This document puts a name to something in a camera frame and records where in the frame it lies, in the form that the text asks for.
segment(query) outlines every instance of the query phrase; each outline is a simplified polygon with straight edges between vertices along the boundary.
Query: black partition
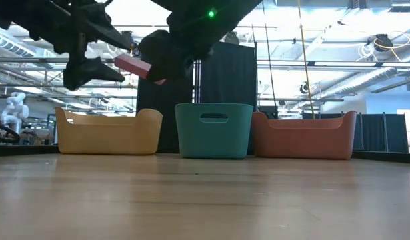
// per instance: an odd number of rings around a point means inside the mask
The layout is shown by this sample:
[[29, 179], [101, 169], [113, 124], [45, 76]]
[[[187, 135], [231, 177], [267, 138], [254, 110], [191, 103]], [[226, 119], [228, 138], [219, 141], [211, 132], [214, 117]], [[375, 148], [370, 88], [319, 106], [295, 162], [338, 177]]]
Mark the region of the black partition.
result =
[[169, 79], [162, 85], [139, 80], [137, 113], [150, 108], [163, 114], [158, 153], [179, 153], [175, 106], [178, 103], [191, 103], [192, 100], [193, 75], [187, 79]]
[[[320, 119], [342, 116], [342, 113], [316, 114]], [[303, 113], [303, 119], [312, 119], [311, 113]], [[357, 114], [354, 150], [372, 152], [408, 153], [406, 122], [398, 114]]]
[[382, 114], [363, 114], [363, 148], [366, 151], [387, 151], [384, 117]]
[[201, 64], [201, 103], [244, 103], [257, 106], [255, 48], [218, 42]]
[[406, 121], [404, 115], [386, 114], [388, 152], [408, 153]]

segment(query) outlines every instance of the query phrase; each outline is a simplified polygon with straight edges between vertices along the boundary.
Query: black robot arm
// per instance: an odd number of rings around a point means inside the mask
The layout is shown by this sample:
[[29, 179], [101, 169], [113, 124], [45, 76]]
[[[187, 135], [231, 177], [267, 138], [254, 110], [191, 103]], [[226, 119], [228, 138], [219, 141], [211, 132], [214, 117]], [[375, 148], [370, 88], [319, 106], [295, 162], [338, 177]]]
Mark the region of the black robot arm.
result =
[[[69, 53], [64, 86], [76, 90], [91, 79], [123, 81], [100, 58], [87, 59], [89, 42], [102, 40], [130, 50], [131, 42], [112, 25], [105, 7], [112, 0], [0, 0], [0, 27], [14, 22], [30, 38], [50, 42], [56, 53]], [[158, 30], [139, 44], [151, 63], [151, 81], [184, 77], [196, 59], [205, 59], [212, 46], [258, 5], [261, 0], [153, 0], [172, 13], [169, 32]]]

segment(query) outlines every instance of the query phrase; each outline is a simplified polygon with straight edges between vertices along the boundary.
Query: teal basket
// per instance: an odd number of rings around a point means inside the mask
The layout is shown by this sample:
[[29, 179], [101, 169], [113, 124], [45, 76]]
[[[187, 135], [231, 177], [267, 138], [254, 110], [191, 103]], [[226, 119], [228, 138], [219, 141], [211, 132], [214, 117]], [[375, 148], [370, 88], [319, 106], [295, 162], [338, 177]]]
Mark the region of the teal basket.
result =
[[181, 156], [243, 159], [253, 107], [245, 104], [182, 103], [175, 106]]

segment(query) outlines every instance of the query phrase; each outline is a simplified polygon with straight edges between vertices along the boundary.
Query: orange basket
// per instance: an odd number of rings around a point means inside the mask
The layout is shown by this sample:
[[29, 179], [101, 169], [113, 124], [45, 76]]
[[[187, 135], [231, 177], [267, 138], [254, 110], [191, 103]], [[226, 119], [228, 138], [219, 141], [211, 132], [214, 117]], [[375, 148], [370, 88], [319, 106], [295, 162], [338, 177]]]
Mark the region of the orange basket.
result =
[[253, 113], [255, 156], [350, 159], [355, 125], [354, 111], [316, 120], [268, 120], [264, 113]]
[[136, 117], [78, 115], [56, 108], [58, 148], [71, 154], [150, 155], [159, 144], [162, 114], [142, 109]]

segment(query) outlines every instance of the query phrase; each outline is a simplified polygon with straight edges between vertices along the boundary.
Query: basket handle hole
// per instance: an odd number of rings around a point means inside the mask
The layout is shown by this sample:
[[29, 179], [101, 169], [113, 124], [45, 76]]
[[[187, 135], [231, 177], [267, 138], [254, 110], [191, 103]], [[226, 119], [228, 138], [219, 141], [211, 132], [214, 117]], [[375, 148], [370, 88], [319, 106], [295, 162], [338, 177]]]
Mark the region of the basket handle hole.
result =
[[202, 113], [200, 121], [202, 123], [226, 123], [229, 116], [225, 113]]

